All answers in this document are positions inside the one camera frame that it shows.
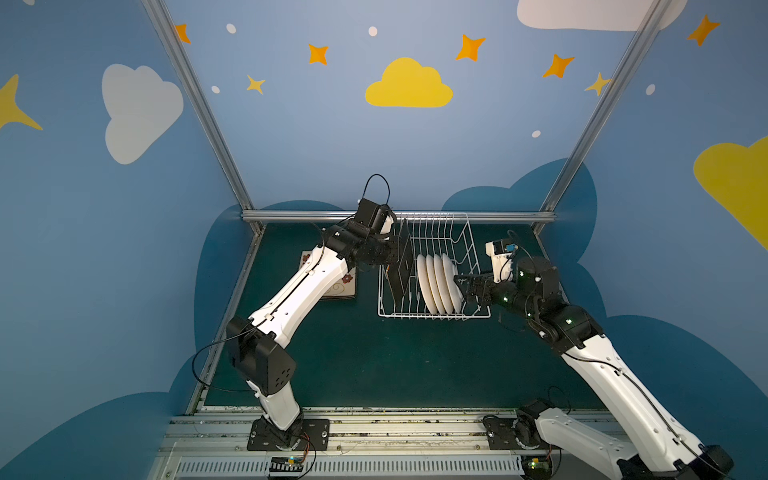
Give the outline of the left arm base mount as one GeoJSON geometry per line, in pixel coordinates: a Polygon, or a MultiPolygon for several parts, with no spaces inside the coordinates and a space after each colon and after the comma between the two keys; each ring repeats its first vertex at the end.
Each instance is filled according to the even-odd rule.
{"type": "Polygon", "coordinates": [[[246,449],[248,451],[326,451],[330,439],[328,419],[305,419],[302,414],[288,427],[280,430],[270,420],[261,417],[251,425],[246,449]]]}

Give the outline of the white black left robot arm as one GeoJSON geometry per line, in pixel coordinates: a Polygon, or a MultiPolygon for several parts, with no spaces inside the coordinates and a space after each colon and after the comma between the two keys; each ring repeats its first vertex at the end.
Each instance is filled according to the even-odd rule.
{"type": "Polygon", "coordinates": [[[307,314],[352,268],[399,259],[393,225],[390,217],[372,226],[349,220],[327,228],[307,262],[272,299],[247,318],[229,321],[229,359],[259,400],[262,418],[273,431],[284,434],[301,424],[302,411],[290,383],[296,362],[286,347],[307,314]]]}

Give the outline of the square floral plate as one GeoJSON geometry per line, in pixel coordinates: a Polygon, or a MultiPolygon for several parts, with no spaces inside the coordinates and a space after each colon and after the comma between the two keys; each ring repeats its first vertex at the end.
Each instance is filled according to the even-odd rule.
{"type": "MultiPolygon", "coordinates": [[[[304,250],[301,253],[298,269],[301,270],[312,258],[311,250],[304,250]]],[[[357,269],[350,269],[343,277],[332,284],[321,297],[322,300],[346,300],[356,297],[357,291],[357,269]]]]}
{"type": "Polygon", "coordinates": [[[402,220],[393,234],[389,247],[389,261],[386,277],[394,305],[398,308],[410,289],[410,277],[414,269],[415,256],[411,240],[410,223],[402,220]]]}

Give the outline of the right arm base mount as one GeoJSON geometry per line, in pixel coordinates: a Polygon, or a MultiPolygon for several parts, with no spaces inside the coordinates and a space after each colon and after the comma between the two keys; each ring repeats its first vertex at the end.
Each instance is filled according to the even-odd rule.
{"type": "Polygon", "coordinates": [[[487,414],[481,423],[485,429],[491,450],[548,450],[558,448],[544,440],[536,421],[539,412],[530,409],[517,410],[514,417],[500,417],[487,414]]]}

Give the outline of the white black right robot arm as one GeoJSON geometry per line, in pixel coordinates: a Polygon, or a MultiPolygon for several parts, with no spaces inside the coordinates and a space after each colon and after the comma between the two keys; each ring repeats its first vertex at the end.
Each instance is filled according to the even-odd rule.
{"type": "Polygon", "coordinates": [[[610,479],[726,479],[734,466],[719,445],[705,445],[674,419],[636,378],[598,322],[568,303],[557,268],[543,257],[517,263],[492,258],[493,271],[456,275],[451,285],[482,306],[523,317],[590,386],[623,429],[621,441],[539,399],[518,409],[512,425],[524,449],[558,447],[610,479]]]}

